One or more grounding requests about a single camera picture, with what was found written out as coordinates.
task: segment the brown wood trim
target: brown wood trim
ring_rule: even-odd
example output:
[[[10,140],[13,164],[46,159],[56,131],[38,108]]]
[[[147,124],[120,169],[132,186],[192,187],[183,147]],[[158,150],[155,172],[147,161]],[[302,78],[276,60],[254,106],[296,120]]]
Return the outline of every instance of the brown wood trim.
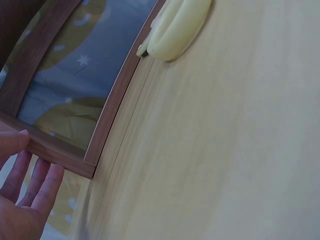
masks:
[[[138,34],[134,44],[116,78],[116,81],[112,87],[111,93],[109,94],[106,103],[101,112],[100,118],[97,122],[95,130],[93,132],[89,147],[84,157],[84,162],[97,166],[102,149],[107,140],[111,126],[114,122],[122,99],[126,93],[131,78],[138,66],[140,58],[136,55],[138,47],[146,39],[150,32],[150,26],[152,21],[158,15],[162,6],[166,0],[158,0],[153,10],[148,16],[144,23],[140,33]]]
[[[62,165],[65,169],[91,179],[95,167],[83,162],[85,151],[56,137],[50,136],[18,119],[0,111],[0,132],[21,131],[30,133],[27,150],[48,162]]]
[[[0,110],[17,116],[33,76],[55,36],[81,0],[55,0],[26,39],[0,89]]]
[[[0,69],[46,0],[0,0]]]

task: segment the patterned cloth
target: patterned cloth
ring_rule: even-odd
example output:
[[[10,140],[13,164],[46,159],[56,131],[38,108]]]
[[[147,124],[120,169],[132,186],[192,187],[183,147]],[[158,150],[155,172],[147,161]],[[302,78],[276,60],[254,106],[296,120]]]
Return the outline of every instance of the patterned cloth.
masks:
[[[21,36],[0,73],[0,85],[24,40],[53,1],[46,2]],[[29,86],[18,118],[86,148],[105,99],[155,3],[156,0],[83,0],[48,51]],[[13,160],[3,171],[9,172]],[[66,172],[42,239],[67,239],[82,181],[81,177]]]

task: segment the hand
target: hand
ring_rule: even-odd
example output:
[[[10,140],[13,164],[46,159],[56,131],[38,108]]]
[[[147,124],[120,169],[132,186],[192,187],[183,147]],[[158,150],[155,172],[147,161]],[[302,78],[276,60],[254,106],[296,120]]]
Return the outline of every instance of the hand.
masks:
[[[12,155],[18,154],[12,170],[0,189],[0,239],[39,240],[55,204],[64,168],[38,159],[25,196],[16,205],[32,154],[25,149],[29,133],[0,132],[0,170]]]

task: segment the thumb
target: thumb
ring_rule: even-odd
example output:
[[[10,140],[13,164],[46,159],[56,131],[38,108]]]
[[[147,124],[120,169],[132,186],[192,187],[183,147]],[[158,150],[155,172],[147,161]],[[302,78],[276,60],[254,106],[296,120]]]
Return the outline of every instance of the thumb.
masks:
[[[10,156],[26,149],[30,140],[27,130],[0,132],[0,166]]]

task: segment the wood grain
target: wood grain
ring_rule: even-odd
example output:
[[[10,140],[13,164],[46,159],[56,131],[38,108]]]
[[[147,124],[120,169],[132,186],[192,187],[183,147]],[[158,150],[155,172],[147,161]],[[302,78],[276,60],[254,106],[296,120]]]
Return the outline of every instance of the wood grain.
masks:
[[[0,69],[46,0],[0,0]]]
[[[56,0],[26,39],[0,89],[0,110],[16,117],[33,76],[55,36],[81,0]]]
[[[126,60],[124,61],[124,64],[112,87],[110,95],[108,96],[106,103],[102,109],[100,118],[95,127],[89,147],[84,157],[84,162],[88,164],[91,164],[93,166],[96,166],[98,164],[99,157],[105,145],[119,106],[140,61],[140,58],[136,55],[138,47],[146,39],[147,35],[150,32],[150,26],[153,19],[155,19],[165,2],[166,0],[157,1],[136,40],[134,41],[134,44]]]
[[[178,61],[141,61],[70,238],[318,239],[319,8],[217,0]]]
[[[0,132],[22,131],[24,129],[30,133],[30,143],[27,147],[29,152],[48,162],[62,165],[65,169],[85,178],[91,179],[93,177],[95,167],[83,162],[84,150],[0,112]]]

